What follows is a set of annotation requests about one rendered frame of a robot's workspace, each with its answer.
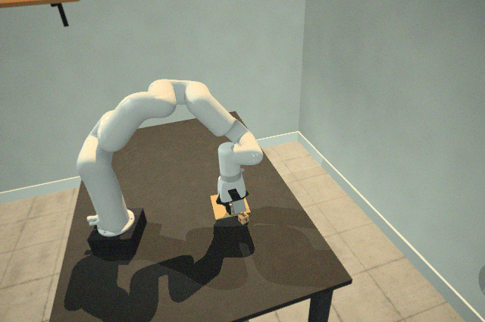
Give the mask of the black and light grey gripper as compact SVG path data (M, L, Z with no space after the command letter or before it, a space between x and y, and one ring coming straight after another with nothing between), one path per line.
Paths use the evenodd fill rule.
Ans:
M239 180L233 183L224 182L221 179L221 176L218 177L218 183L217 183L218 197L217 197L216 203L218 205L226 206L226 211L229 214L231 214L230 202L232 201L232 198L230 197L228 190L231 190L231 189L236 189L241 199L245 198L249 194L246 191L243 175L241 175Z

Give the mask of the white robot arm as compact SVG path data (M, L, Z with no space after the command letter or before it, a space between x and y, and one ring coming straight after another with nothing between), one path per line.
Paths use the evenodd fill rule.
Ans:
M109 111L104 114L86 138L77 159L77 172L99 216L89 216L87 221L90 226L98 225L101 235L120 235L131 228L135 220L133 212L127 210L111 166L113 152L127 144L142 122L150 118L168 117L174 113L177 105L185 104L190 113L214 135L225 135L232 141L218 148L221 179L224 182L233 183L240 179L244 171L240 165L255 165L262 161L263 152L255 137L210 94L205 84L186 80L156 80L149 86L148 92L129 95L115 108L114 113Z

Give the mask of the tan square mat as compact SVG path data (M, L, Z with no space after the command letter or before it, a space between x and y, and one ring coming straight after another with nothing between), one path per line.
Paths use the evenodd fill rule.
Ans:
M227 217L234 217L234 216L237 216L237 215L242 213L241 212L241 213L238 213L238 214L229 214L226 211L225 206L218 205L216 203L217 197L218 197L218 195L212 195L211 196L211 203L212 203L213 210L214 210L215 220L220 220L220 219L227 218ZM249 206L247 204L246 198L244 198L244 202L245 202L245 205L246 205L246 211L244 211L244 212L247 213L247 214L251 213L251 211L249 210Z

